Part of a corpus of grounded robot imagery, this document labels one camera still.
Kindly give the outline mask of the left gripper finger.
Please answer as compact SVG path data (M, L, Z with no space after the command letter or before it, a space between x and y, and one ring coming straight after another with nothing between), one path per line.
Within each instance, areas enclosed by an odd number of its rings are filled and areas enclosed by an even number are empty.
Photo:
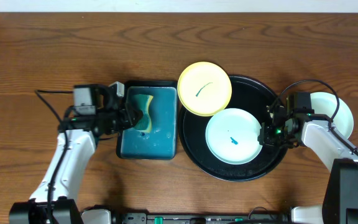
M131 127L134 129L142 129L143 114L136 114L131 118Z
M124 103L124 106L130 117L143 117L142 110L135 108L130 103Z

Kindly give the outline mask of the green yellow sponge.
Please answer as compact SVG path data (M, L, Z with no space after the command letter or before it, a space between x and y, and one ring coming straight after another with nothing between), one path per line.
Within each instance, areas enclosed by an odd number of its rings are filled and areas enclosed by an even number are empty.
M149 108L153 98L154 97L152 95L143 94L134 95L132 98L134 107L141 110L143 113L141 119L134 126L134 129L142 133L150 133L152 130L152 120L150 117Z

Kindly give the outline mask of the pale green plate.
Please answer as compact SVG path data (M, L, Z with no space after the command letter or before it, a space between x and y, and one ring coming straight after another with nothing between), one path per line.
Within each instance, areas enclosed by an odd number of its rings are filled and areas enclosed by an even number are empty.
M207 123L205 139L220 161L241 165L255 159L262 150L257 119L245 110L229 108L216 113Z

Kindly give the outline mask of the light blue plate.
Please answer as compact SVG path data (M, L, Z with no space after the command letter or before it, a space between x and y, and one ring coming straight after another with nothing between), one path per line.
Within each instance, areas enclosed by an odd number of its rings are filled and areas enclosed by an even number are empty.
M337 101L331 93L314 92L311 94L311 105L316 114L325 114L331 117L337 108ZM354 129L354 117L348 105L341 99L333 123L346 139L351 136Z

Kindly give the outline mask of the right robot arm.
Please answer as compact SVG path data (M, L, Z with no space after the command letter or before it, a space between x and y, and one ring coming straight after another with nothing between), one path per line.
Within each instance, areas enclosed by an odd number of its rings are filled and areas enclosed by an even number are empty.
M291 223L358 223L358 148L336 128L332 118L311 108L269 106L271 120L258 137L264 146L310 148L330 172L322 205L295 207Z

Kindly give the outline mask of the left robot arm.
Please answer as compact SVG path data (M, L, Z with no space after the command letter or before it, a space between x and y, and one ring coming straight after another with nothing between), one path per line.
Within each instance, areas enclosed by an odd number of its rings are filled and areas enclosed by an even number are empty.
M28 201L13 204L9 222L119 222L119 216L103 205L79 211L76 199L100 137L134 127L143 115L128 104L102 108L92 104L70 106L60 121L57 147L45 176Z

